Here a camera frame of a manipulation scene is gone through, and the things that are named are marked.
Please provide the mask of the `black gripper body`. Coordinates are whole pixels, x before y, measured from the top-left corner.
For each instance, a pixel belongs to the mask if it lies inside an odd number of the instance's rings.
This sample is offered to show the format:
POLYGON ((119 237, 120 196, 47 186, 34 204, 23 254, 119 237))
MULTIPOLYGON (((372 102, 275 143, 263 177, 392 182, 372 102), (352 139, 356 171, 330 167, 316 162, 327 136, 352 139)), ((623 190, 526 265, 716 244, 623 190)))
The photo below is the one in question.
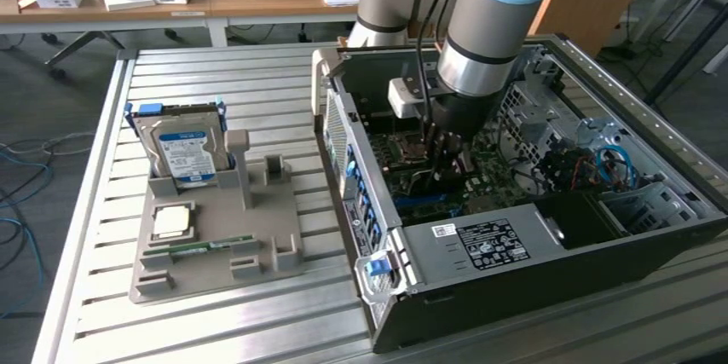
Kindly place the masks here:
POLYGON ((502 93, 472 97, 452 93, 439 95, 432 102, 432 121, 439 132, 471 143, 496 112, 502 93))

